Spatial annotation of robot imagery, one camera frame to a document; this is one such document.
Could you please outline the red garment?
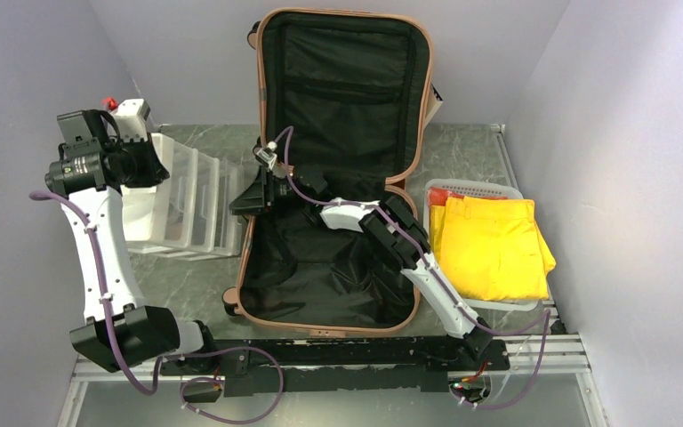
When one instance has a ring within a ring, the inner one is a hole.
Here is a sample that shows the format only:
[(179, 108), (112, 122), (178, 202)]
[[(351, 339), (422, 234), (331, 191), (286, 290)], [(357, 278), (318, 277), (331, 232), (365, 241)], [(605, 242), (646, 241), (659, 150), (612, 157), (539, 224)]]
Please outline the red garment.
[(451, 191), (449, 189), (431, 187), (427, 189), (426, 196), (428, 207), (445, 206), (446, 201), (451, 197)]

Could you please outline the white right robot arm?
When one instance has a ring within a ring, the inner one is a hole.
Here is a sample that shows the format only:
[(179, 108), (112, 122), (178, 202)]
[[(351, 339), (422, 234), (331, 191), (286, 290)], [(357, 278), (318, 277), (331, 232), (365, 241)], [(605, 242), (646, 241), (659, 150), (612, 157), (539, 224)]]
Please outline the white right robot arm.
[(237, 307), (265, 325), (393, 332), (420, 301), (436, 312), (455, 362), (473, 369), (488, 324), (438, 266), (406, 195), (364, 175), (262, 168), (230, 210), (249, 220)]

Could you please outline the white plastic drawer organizer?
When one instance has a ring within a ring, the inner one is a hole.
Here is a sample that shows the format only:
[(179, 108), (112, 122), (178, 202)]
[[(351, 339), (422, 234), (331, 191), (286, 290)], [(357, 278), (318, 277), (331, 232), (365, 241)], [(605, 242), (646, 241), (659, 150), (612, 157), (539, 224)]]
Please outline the white plastic drawer organizer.
[(202, 261), (240, 255), (243, 222), (229, 204), (245, 189), (245, 169), (152, 135), (170, 177), (156, 187), (122, 188), (127, 247), (135, 254)]

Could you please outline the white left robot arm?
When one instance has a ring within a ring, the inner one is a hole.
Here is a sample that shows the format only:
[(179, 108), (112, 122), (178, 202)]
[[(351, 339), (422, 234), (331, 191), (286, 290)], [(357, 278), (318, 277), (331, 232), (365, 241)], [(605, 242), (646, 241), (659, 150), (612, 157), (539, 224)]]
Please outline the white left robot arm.
[(143, 99), (59, 115), (59, 157), (44, 176), (46, 188), (29, 196), (58, 201), (76, 242), (84, 325), (69, 334), (74, 350), (110, 373), (180, 355), (195, 373), (206, 374), (219, 360), (207, 327), (148, 305), (124, 237), (122, 188), (152, 188), (170, 176), (147, 129), (148, 115)]

